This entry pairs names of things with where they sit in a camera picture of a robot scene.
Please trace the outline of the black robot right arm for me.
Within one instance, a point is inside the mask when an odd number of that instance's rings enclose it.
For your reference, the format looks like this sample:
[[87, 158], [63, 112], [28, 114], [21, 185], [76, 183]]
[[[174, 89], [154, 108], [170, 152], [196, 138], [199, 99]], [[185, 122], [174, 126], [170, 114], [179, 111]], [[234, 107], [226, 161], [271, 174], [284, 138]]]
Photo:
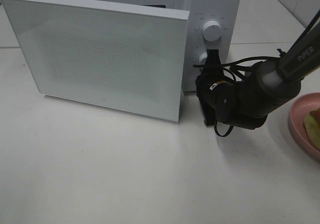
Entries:
[[204, 64], [194, 65], [204, 123], [254, 130], [267, 116], [298, 95], [301, 81], [320, 66], [320, 15], [316, 13], [291, 48], [279, 57], [254, 56], [222, 64], [218, 50], [208, 50]]

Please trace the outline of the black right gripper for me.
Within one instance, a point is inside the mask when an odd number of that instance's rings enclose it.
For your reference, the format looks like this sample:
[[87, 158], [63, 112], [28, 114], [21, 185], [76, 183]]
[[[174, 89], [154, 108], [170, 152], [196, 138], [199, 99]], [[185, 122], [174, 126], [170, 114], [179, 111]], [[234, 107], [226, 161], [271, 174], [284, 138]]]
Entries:
[[235, 105], [235, 82], [224, 74], [219, 57], [219, 50], [207, 50], [206, 61], [195, 81], [206, 126], [228, 122]]

